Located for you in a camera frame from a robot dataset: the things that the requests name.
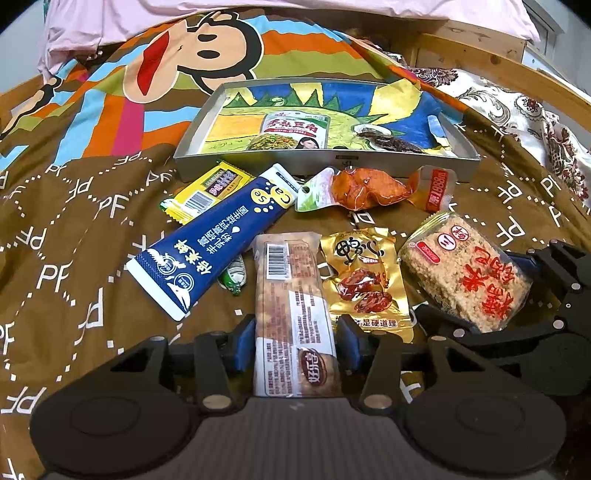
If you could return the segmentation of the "rice cracker pack red text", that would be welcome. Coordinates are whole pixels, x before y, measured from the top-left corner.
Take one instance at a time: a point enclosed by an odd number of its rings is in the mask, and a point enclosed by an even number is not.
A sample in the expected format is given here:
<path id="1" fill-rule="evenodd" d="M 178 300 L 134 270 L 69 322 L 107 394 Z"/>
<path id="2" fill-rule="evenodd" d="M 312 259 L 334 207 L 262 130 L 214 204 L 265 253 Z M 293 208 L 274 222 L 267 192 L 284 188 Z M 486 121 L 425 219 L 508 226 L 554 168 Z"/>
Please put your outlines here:
<path id="1" fill-rule="evenodd" d="M 455 213 L 428 217 L 399 252 L 442 310 L 480 322 L 510 322 L 532 280 L 508 254 Z"/>

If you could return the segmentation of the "gold duck snack packet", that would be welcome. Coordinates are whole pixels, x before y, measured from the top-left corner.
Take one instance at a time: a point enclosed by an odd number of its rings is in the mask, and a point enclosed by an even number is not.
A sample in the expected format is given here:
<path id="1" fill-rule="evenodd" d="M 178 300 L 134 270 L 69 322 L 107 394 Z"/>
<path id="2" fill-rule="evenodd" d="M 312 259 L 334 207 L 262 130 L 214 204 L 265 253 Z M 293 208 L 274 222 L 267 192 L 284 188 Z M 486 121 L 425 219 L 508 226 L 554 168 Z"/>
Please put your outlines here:
<path id="1" fill-rule="evenodd" d="M 366 332 L 385 331 L 404 342 L 414 325 L 398 255 L 389 230 L 370 227 L 321 239 L 331 275 L 322 281 L 332 322 L 348 315 Z"/>

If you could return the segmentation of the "small green white candy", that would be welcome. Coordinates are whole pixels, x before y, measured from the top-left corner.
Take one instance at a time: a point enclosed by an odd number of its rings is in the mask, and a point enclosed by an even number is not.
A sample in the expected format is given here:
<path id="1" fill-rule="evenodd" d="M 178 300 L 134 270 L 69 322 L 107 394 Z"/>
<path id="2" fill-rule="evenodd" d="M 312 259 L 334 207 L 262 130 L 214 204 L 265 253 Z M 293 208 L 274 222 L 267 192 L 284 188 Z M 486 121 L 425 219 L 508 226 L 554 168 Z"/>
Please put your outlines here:
<path id="1" fill-rule="evenodd" d="M 219 286 L 238 296 L 246 284 L 246 268 L 242 255 L 238 255 L 228 264 L 217 278 Z"/>

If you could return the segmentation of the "long biscuit bar package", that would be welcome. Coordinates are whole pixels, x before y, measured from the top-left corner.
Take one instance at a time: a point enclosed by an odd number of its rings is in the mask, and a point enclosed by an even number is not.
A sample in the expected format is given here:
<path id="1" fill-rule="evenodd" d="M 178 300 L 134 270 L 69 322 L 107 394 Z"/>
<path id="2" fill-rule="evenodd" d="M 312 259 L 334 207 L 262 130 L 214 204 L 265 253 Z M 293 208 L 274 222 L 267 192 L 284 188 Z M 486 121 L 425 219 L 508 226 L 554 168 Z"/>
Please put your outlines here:
<path id="1" fill-rule="evenodd" d="M 254 393 L 266 397 L 341 394 L 332 319 L 324 298 L 315 232 L 263 234 L 256 260 Z"/>

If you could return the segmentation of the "blue milk stick package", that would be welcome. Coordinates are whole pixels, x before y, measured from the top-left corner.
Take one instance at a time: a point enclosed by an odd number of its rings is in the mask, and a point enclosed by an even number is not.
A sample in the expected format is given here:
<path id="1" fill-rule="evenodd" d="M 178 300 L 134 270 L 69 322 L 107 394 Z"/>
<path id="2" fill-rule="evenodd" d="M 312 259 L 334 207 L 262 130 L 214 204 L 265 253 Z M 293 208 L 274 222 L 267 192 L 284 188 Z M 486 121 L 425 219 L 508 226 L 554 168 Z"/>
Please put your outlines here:
<path id="1" fill-rule="evenodd" d="M 231 261 L 297 200 L 301 185 L 279 163 L 153 243 L 125 270 L 174 321 L 183 320 Z"/>

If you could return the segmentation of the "orange tofu snack packet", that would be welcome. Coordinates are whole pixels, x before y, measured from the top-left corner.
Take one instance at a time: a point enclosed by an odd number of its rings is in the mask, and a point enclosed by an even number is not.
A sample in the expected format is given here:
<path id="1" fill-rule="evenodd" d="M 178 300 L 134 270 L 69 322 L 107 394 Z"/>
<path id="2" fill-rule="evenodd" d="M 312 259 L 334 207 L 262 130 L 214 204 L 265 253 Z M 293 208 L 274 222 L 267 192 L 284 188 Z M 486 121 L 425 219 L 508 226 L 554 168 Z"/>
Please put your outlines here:
<path id="1" fill-rule="evenodd" d="M 317 211 L 332 206 L 358 212 L 408 201 L 428 213 L 449 207 L 457 175 L 450 169 L 426 165 L 406 182 L 370 168 L 327 167 L 301 186 L 295 201 L 298 212 Z"/>

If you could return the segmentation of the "yellow snack packet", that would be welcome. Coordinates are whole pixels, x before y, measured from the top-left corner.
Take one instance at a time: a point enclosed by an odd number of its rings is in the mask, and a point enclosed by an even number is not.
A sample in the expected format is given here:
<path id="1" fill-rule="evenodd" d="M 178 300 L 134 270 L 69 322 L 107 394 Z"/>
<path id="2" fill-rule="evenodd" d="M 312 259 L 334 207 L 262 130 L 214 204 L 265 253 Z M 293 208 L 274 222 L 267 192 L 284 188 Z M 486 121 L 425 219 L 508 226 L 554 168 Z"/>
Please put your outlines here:
<path id="1" fill-rule="evenodd" d="M 218 161 L 188 186 L 165 198 L 160 209 L 172 220 L 185 225 L 254 179 L 252 174 L 228 162 Z"/>

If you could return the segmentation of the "dark snack clear packet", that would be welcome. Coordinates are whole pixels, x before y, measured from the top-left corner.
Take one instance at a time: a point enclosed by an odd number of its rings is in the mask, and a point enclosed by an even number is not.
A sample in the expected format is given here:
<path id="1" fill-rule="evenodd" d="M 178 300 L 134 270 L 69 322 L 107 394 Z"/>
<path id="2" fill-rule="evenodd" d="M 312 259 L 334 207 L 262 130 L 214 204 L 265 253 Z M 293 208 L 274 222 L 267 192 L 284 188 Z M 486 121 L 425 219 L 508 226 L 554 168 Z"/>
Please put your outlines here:
<path id="1" fill-rule="evenodd" d="M 360 124 L 353 127 L 356 136 L 365 139 L 377 151 L 412 152 L 423 154 L 423 150 L 413 143 L 394 135 L 391 130 L 376 125 Z"/>

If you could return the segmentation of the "grey tray with dinosaur picture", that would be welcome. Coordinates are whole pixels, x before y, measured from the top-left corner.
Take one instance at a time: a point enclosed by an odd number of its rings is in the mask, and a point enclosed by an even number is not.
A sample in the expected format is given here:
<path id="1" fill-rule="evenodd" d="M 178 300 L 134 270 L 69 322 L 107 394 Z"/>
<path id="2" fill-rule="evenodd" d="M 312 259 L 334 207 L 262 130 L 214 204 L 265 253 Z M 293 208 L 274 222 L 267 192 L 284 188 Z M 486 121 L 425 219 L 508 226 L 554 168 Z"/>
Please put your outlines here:
<path id="1" fill-rule="evenodd" d="M 374 168 L 406 178 L 424 165 L 467 182 L 481 156 L 461 113 L 403 79 L 393 83 L 283 78 L 227 83 L 205 102 L 173 158 L 183 181 L 224 160 L 259 175 Z"/>

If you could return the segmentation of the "green white tofu snack bag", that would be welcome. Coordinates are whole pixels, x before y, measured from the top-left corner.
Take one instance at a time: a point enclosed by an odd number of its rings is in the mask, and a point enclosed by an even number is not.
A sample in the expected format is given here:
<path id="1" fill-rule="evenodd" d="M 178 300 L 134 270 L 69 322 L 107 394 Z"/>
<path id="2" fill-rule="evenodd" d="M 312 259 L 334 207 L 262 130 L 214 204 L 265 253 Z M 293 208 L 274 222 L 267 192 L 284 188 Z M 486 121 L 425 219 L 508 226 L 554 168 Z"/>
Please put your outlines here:
<path id="1" fill-rule="evenodd" d="M 247 150 L 314 150 L 324 149 L 328 142 L 327 115 L 295 110 L 283 110 L 266 114 Z"/>

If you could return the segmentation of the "white floral quilt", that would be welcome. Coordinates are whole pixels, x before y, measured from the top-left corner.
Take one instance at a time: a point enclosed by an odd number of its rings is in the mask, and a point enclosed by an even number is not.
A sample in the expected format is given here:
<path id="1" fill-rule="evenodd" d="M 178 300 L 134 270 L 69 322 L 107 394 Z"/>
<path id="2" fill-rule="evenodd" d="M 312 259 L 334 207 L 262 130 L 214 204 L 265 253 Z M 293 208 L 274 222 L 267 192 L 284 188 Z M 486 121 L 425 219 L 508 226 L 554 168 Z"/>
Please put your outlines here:
<path id="1" fill-rule="evenodd" d="M 513 136 L 585 206 L 590 205 L 590 151 L 558 114 L 530 96 L 465 70 L 412 67 L 410 71 Z"/>

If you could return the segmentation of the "brown monkey cartoon blanket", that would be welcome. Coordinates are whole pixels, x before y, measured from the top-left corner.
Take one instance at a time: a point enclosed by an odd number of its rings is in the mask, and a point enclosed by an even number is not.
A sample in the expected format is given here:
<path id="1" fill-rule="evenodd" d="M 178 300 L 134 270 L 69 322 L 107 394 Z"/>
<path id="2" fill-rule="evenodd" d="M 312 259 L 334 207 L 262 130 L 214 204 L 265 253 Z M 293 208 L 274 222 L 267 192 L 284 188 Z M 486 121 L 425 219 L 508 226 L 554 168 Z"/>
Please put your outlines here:
<path id="1" fill-rule="evenodd" d="M 419 79 L 398 47 L 404 21 L 354 12 L 240 10 L 259 35 L 260 78 L 406 79 L 465 114 L 482 161 L 453 208 L 502 247 L 551 239 L 590 243 L 590 205 L 513 136 Z M 123 95 L 125 66 L 163 24 L 117 45 L 96 65 L 69 62 L 43 103 L 1 142 L 1 475 L 35 479 L 42 464 L 29 436 L 34 408 L 61 386 L 141 340 L 190 341 L 228 330 L 254 306 L 212 286 L 189 316 L 171 320 L 124 271 L 170 233 L 159 202 L 180 183 L 172 154 L 206 96 L 186 74 L 148 105 Z"/>

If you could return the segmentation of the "wooden bed frame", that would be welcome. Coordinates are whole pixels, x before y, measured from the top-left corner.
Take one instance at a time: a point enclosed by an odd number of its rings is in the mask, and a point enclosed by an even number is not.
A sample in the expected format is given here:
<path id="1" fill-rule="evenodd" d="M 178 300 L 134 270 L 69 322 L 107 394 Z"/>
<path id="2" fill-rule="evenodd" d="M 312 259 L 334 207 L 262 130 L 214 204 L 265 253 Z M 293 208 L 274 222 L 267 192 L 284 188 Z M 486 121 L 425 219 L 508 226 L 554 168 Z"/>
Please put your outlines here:
<path id="1" fill-rule="evenodd" d="M 459 68 L 545 101 L 585 130 L 590 98 L 557 76 L 521 63 L 526 42 L 484 27 L 456 21 L 413 20 L 400 27 L 401 45 L 415 67 Z"/>

